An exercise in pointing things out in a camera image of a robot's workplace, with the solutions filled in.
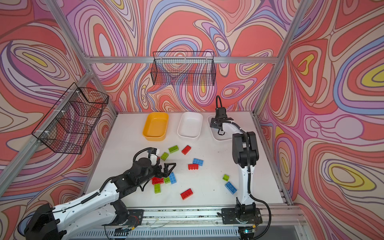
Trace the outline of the small green lego brick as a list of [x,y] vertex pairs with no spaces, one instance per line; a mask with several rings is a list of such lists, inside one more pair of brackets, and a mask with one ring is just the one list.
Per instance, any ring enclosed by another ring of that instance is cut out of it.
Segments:
[[167,158],[169,157],[169,153],[167,152],[164,152],[162,155],[161,155],[161,160],[165,161]]

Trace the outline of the green lego brick top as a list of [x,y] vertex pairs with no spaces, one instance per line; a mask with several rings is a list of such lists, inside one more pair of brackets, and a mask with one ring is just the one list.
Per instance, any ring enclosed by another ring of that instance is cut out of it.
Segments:
[[172,154],[172,153],[179,151],[179,147],[177,145],[175,145],[175,146],[168,148],[168,150],[169,150],[169,153]]

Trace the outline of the tiny green lego brick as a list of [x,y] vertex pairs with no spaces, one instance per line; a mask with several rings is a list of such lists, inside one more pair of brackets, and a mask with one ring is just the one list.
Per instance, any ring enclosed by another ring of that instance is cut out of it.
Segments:
[[224,176],[223,176],[223,180],[226,181],[226,182],[228,182],[229,179],[230,179],[230,177],[229,177],[228,175],[224,174]]

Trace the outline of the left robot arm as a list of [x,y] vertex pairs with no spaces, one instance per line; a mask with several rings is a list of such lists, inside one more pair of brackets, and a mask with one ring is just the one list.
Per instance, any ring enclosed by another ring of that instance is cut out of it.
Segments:
[[40,206],[23,235],[27,240],[69,240],[98,226],[136,227],[140,220],[122,199],[143,189],[154,177],[168,177],[175,167],[175,163],[153,165],[151,159],[140,158],[124,173],[108,178],[98,190],[65,204]]

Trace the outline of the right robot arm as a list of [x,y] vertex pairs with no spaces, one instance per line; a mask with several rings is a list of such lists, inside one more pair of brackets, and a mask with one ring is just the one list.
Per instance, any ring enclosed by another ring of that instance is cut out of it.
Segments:
[[251,216],[257,216],[256,203],[263,204],[268,211],[268,226],[271,225],[272,213],[269,205],[252,195],[252,184],[255,167],[260,158],[256,134],[241,128],[232,118],[229,118],[224,107],[217,107],[215,117],[211,119],[210,127],[218,130],[220,136],[225,134],[224,128],[235,128],[232,135],[232,157],[238,166],[240,188],[236,197],[235,219],[241,223]]

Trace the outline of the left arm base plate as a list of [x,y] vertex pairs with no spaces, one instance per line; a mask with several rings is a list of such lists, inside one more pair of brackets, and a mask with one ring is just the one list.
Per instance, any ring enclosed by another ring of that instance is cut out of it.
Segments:
[[112,226],[137,227],[142,224],[144,210],[124,209],[117,210],[115,219],[110,223]]

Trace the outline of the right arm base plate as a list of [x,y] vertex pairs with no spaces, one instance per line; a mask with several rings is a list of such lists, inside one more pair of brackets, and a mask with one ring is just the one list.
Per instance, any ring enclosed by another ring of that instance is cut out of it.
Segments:
[[234,208],[223,208],[218,215],[222,218],[225,225],[260,225],[263,223],[262,215],[259,208],[254,213],[241,214],[237,216]]

